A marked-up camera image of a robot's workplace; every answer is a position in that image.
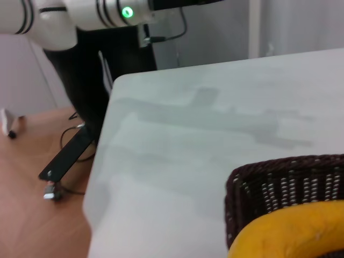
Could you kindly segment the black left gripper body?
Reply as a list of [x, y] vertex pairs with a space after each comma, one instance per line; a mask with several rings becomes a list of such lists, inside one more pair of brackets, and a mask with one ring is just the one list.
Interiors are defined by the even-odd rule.
[[152, 11], [169, 10], [194, 5], [207, 5], [222, 0], [149, 0], [148, 4]]

